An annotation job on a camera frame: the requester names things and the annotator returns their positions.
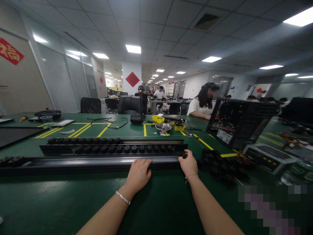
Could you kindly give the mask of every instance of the small bowl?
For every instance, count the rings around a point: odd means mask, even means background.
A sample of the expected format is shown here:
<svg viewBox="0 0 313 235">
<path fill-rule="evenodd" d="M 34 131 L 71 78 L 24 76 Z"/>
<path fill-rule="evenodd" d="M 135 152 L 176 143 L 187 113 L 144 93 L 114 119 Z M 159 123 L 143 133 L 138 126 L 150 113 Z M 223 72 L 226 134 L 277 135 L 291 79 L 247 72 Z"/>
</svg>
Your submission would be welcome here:
<svg viewBox="0 0 313 235">
<path fill-rule="evenodd" d="M 160 133 L 165 133 L 172 129 L 172 126 L 167 123 L 158 123 L 156 124 L 156 128 L 159 130 Z"/>
</svg>

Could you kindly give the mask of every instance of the office chair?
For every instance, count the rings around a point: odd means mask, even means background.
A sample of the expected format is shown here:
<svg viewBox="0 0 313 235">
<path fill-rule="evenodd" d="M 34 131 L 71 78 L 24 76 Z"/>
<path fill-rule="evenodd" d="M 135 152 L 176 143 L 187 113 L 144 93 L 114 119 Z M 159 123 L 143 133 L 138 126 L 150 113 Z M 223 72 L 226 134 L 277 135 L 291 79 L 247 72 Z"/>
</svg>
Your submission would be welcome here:
<svg viewBox="0 0 313 235">
<path fill-rule="evenodd" d="M 170 107 L 168 110 L 164 110 L 163 112 L 168 115 L 178 115 L 180 113 L 180 105 L 181 103 L 169 103 Z"/>
<path fill-rule="evenodd" d="M 118 111 L 118 100 L 105 99 L 105 104 L 107 106 L 108 113 L 117 113 Z"/>
<path fill-rule="evenodd" d="M 118 114 L 142 113 L 142 98 L 139 96 L 120 96 Z"/>
<path fill-rule="evenodd" d="M 101 114 L 101 100 L 97 98 L 83 97 L 81 99 L 81 113 Z"/>
</svg>

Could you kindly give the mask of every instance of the green workbench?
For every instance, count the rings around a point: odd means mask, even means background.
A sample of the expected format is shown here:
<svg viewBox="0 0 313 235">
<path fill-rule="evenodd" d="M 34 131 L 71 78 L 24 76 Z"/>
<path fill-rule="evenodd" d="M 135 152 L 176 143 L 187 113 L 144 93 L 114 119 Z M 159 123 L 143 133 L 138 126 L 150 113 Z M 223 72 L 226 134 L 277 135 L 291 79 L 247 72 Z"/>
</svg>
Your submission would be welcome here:
<svg viewBox="0 0 313 235">
<path fill-rule="evenodd" d="M 15 122 L 2 126 L 36 127 L 42 123 L 23 121 L 19 118 L 33 113 L 19 113 L 10 115 Z M 52 137 L 120 137 L 121 139 L 183 139 L 195 158 L 199 158 L 203 148 L 208 146 L 217 149 L 225 156 L 231 156 L 234 150 L 226 148 L 219 141 L 211 137 L 206 131 L 207 120 L 193 116 L 186 118 L 192 127 L 203 131 L 194 131 L 188 126 L 184 132 L 171 130 L 170 136 L 160 136 L 147 120 L 142 125 L 130 122 L 120 129 L 106 128 L 107 124 L 98 123 L 90 126 L 89 118 L 121 117 L 129 119 L 129 115 L 113 114 L 62 114 L 62 119 L 74 119 L 75 123 L 62 128 L 61 131 L 75 130 L 73 134 L 60 134 L 60 130 L 46 130 L 32 138 L 22 140 L 14 145 L 0 150 L 0 159 L 5 156 L 44 156 L 39 145 L 45 144 Z M 112 123 L 121 126 L 125 120 Z M 264 130 L 259 142 L 276 145 L 283 143 L 275 137 L 279 133 L 280 125 L 271 121 Z M 188 137 L 189 133 L 197 135 Z M 0 234 L 75 234 L 98 209 L 118 190 L 126 181 L 128 172 L 104 172 L 89 174 L 59 174 L 37 176 L 0 177 L 0 216 L 4 223 L 0 225 Z M 301 215 L 306 207 L 300 203 L 289 205 L 287 187 L 277 192 L 275 186 L 271 190 L 266 185 L 275 185 L 279 178 L 271 176 L 262 169 L 249 174 L 251 182 L 236 181 L 238 187 L 226 189 L 222 184 L 214 181 L 207 172 L 199 172 L 199 177 L 225 211 L 237 223 L 245 234 L 268 234 L 269 228 L 263 227 L 262 220 L 256 219 L 256 212 L 250 211 L 247 205 L 238 197 L 243 192 L 243 185 L 256 185 L 253 193 L 264 193 L 267 201 L 276 202 L 277 210 L 288 210 L 289 218 L 295 219 L 295 226 L 301 226 Z M 195 203 L 192 199 L 190 186 L 185 184 L 185 177 L 181 170 L 154 170 L 147 186 L 133 199 L 128 208 L 119 234 L 204 234 Z"/>
</svg>

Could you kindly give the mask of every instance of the bracelet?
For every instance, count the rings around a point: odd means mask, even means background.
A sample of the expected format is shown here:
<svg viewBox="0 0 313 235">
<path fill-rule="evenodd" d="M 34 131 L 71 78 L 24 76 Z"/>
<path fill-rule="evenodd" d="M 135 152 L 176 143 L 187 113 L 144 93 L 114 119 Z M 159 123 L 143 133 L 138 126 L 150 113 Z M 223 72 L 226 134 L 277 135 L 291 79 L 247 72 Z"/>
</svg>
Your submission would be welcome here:
<svg viewBox="0 0 313 235">
<path fill-rule="evenodd" d="M 130 205 L 130 201 L 128 201 L 125 197 L 123 197 L 122 194 L 120 194 L 118 191 L 115 191 L 115 193 L 116 193 L 117 195 L 119 195 L 119 196 L 122 198 L 122 200 L 123 200 L 124 202 L 126 202 L 128 205 Z"/>
<path fill-rule="evenodd" d="M 187 178 L 188 178 L 189 176 L 192 176 L 192 175 L 187 175 L 187 176 L 185 177 L 185 179 L 186 179 L 185 184 L 188 182 L 188 179 L 187 179 Z"/>
</svg>

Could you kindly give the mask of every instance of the yellow box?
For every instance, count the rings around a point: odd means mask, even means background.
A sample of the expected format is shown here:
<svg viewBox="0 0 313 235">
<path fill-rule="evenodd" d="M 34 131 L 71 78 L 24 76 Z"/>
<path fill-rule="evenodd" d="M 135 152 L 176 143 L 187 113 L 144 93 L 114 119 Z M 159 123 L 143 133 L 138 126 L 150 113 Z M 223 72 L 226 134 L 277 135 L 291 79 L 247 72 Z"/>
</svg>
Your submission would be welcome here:
<svg viewBox="0 0 313 235">
<path fill-rule="evenodd" d="M 157 123 L 163 123 L 165 118 L 156 115 L 156 116 L 152 116 L 152 120 Z"/>
<path fill-rule="evenodd" d="M 174 126 L 174 130 L 175 131 L 184 131 L 185 127 L 186 127 L 185 125 L 183 125 L 182 127 Z"/>
</svg>

